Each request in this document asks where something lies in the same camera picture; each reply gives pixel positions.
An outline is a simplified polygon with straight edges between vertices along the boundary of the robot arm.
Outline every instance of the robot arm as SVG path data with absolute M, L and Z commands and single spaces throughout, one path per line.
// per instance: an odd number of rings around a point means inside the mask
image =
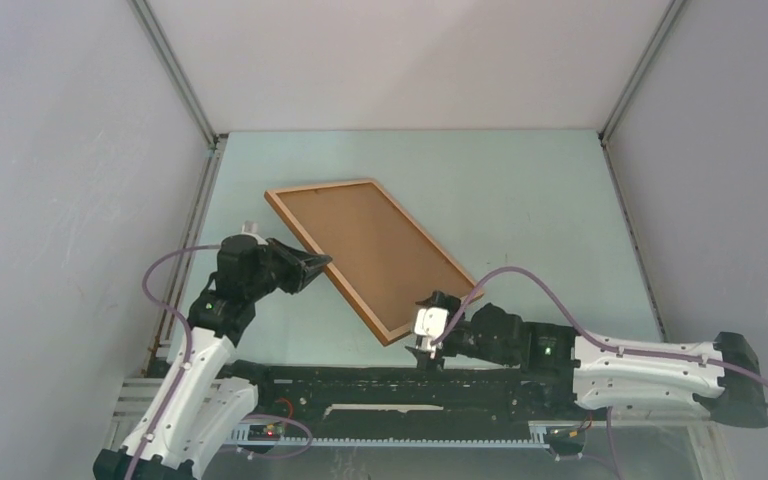
M 93 465 L 96 479 L 126 478 L 136 452 L 133 478 L 201 478 L 231 429 L 258 406 L 258 386 L 238 377 L 222 380 L 204 403 L 254 319 L 255 302 L 278 288 L 300 292 L 330 261 L 327 255 L 311 255 L 251 232 L 223 240 L 217 270 L 190 307 L 192 341 L 181 342 L 160 390 L 122 447 L 101 451 Z M 167 398 L 170 390 L 174 392 Z M 149 431 L 152 423 L 156 427 Z
M 554 385 L 555 399 L 586 410 L 605 407 L 705 417 L 730 426 L 768 426 L 762 386 L 722 367 L 670 358 L 605 351 L 572 327 L 524 322 L 487 304 L 460 322 L 437 345 L 460 300 L 434 292 L 420 302 L 416 345 L 408 347 L 423 370 L 442 370 L 444 357 L 465 355 L 509 367 L 524 378 Z M 665 344 L 601 338 L 609 345 L 727 361 L 760 373 L 758 358 L 742 335 L 723 332 L 714 342 Z

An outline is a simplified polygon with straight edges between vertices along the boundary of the light green floor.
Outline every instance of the light green floor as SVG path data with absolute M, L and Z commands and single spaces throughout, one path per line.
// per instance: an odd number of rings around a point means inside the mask
M 264 237 L 299 246 L 264 190 L 364 177 L 379 180 L 476 279 L 522 266 L 585 328 L 660 340 L 593 131 L 234 133 L 200 243 L 219 243 L 253 220 Z M 215 265 L 212 252 L 198 255 L 182 305 L 198 296 Z M 536 286 L 508 275 L 491 280 L 478 306 L 489 301 L 526 320 L 564 321 Z M 401 366 L 414 364 L 402 348 L 408 342 L 382 347 L 323 276 L 299 295 L 259 302 L 238 351 L 264 363 Z

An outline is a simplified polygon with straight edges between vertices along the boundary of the wooden picture frame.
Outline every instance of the wooden picture frame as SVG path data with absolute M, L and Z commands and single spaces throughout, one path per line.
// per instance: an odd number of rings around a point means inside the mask
M 463 300 L 476 285 L 375 180 L 271 189 L 264 197 L 309 251 L 334 258 L 326 275 L 382 345 L 411 332 L 416 302 L 432 291 Z

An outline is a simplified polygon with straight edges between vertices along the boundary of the gray wall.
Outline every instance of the gray wall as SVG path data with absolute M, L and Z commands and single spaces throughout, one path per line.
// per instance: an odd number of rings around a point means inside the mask
M 768 2 L 691 2 L 611 149 L 668 331 L 743 333 L 768 377 Z M 768 429 L 727 438 L 768 477 Z
M 205 154 L 127 2 L 0 1 L 0 478 L 91 478 Z

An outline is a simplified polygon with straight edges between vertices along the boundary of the white arm casing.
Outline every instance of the white arm casing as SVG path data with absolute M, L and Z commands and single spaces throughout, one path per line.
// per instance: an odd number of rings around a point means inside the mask
M 204 404 L 210 384 L 216 379 L 219 370 L 231 358 L 231 354 L 235 350 L 228 337 L 216 338 L 212 330 L 194 328 L 192 333 L 193 345 L 189 365 L 184 365 L 185 372 L 178 389 L 163 412 L 154 434 L 151 435 L 150 432 L 147 432 L 148 424 L 160 409 L 163 398 L 172 386 L 173 379 L 183 363 L 185 342 L 181 342 L 181 351 L 175 357 L 172 368 L 170 368 L 166 378 L 163 379 L 160 390 L 151 402 L 148 411 L 140 420 L 139 425 L 122 443 L 124 447 L 127 447 L 128 453 L 133 454 L 143 436 L 149 434 L 149 442 L 140 458 L 150 460 L 155 455 L 159 455 L 163 458 L 161 464 L 172 468 L 177 468 L 187 457 L 185 454 L 188 452 L 185 452 L 184 448 L 187 447 L 187 440 L 192 443 L 191 431 L 196 415 Z M 225 433 L 230 432 L 236 422 L 242 419 L 244 415 L 240 415 L 235 421 L 229 422 Z
M 195 478 L 202 477 L 231 430 L 256 406 L 257 387 L 248 380 L 232 377 L 220 382 L 219 390 L 196 417 L 184 447 L 184 456 L 193 461 Z
M 439 307 L 420 308 L 416 312 L 416 319 L 413 323 L 413 333 L 420 338 L 417 349 L 423 352 L 430 352 L 431 358 L 437 354 L 437 349 L 442 345 L 432 345 L 437 337 L 446 330 L 446 319 L 449 312 Z
M 669 344 L 597 338 L 612 346 L 722 360 L 712 342 Z M 575 370 L 573 392 L 578 396 L 576 403 L 589 410 L 617 407 L 705 415 L 707 411 L 693 400 L 693 394 L 716 398 L 723 393 L 723 387 L 717 383 L 725 374 L 722 367 L 618 355 L 603 351 L 582 336 L 575 339 L 574 355 L 581 366 Z

